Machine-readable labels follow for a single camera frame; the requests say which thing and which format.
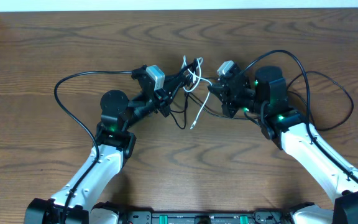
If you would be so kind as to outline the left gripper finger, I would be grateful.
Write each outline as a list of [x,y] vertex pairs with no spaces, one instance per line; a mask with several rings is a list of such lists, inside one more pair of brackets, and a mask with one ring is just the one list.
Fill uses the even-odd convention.
[[171,79],[168,81],[168,100],[173,101],[180,88],[189,84],[189,79]]
[[163,84],[163,89],[168,89],[168,81],[171,79],[189,79],[190,80],[190,77],[188,75],[185,75],[185,72],[188,69],[190,69],[190,71],[192,72],[195,68],[196,68],[196,63],[193,62],[193,63],[181,68],[180,71],[177,72],[176,74],[166,76],[164,84]]

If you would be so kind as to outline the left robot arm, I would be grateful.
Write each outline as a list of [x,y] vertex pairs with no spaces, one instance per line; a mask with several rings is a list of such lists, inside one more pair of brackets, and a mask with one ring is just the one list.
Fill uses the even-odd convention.
[[136,136],[128,129],[152,113],[164,117],[178,90],[201,72],[201,59],[183,64],[178,73],[165,75],[156,65],[143,65],[129,72],[141,91],[128,99],[121,90],[106,92],[100,101],[101,121],[90,134],[93,147],[73,178],[50,199],[35,198],[25,211],[25,223],[126,223],[124,212],[97,204],[109,181],[131,157]]

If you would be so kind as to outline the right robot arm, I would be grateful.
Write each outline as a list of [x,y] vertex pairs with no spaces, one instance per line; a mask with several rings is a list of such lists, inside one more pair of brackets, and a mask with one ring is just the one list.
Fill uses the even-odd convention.
[[258,115],[262,134],[295,158],[323,188],[332,210],[302,203],[287,213],[291,223],[358,223],[358,169],[336,152],[317,129],[288,102],[286,81],[276,66],[258,69],[252,85],[232,60],[217,70],[218,82],[208,87],[233,118],[243,109]]

